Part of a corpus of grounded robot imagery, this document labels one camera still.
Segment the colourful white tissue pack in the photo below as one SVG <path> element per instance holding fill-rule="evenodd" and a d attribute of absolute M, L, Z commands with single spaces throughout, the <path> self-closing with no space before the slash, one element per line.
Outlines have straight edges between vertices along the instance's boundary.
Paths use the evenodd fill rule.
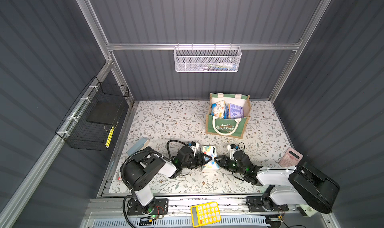
<path fill-rule="evenodd" d="M 215 162 L 214 158 L 218 156 L 215 146 L 201 146 L 201 153 L 204 154 L 205 164 L 202 167 L 203 173 L 212 173 L 219 170 L 219 165 Z"/>

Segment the green Christmas burlap tote bag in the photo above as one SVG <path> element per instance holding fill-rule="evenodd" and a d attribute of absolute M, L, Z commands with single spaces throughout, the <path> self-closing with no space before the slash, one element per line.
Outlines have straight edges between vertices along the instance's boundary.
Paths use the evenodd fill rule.
<path fill-rule="evenodd" d="M 241 94 L 210 94 L 206 133 L 242 139 L 251 113 L 250 97 Z"/>

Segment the orange blue tissue pack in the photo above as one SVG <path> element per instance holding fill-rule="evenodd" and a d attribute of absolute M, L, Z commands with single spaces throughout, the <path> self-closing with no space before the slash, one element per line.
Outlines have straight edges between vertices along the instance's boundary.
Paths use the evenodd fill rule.
<path fill-rule="evenodd" d="M 211 116 L 227 119 L 227 105 L 225 101 L 219 101 L 212 104 L 211 106 Z"/>

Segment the purple tissue pack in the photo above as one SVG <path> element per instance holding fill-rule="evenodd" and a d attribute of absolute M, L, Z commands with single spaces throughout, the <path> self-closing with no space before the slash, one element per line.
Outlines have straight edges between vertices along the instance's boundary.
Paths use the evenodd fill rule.
<path fill-rule="evenodd" d="M 227 105 L 227 118 L 228 119 L 241 119 L 244 117 L 244 108 L 235 104 Z"/>

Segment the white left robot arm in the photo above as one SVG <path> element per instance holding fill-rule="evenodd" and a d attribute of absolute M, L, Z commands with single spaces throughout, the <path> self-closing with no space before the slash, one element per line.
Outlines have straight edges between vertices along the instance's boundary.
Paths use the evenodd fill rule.
<path fill-rule="evenodd" d="M 168 157 L 146 147 L 131 154 L 121 165 L 121 181 L 143 209 L 149 211 L 155 205 L 150 182 L 156 175 L 174 179 L 181 176 L 184 169 L 202 168 L 213 160 L 211 156 L 197 152 L 197 143 L 182 145 L 175 156 Z"/>

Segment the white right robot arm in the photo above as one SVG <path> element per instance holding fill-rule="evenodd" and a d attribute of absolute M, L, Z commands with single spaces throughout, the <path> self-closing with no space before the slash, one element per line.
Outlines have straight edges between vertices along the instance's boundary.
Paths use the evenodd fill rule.
<path fill-rule="evenodd" d="M 232 157 L 222 155 L 214 161 L 220 168 L 239 174 L 241 180 L 251 185 L 267 186 L 261 197 L 267 211 L 283 205 L 307 205 L 317 212 L 329 214 L 340 191 L 336 181 L 308 162 L 288 168 L 256 166 L 240 150 L 236 150 Z"/>

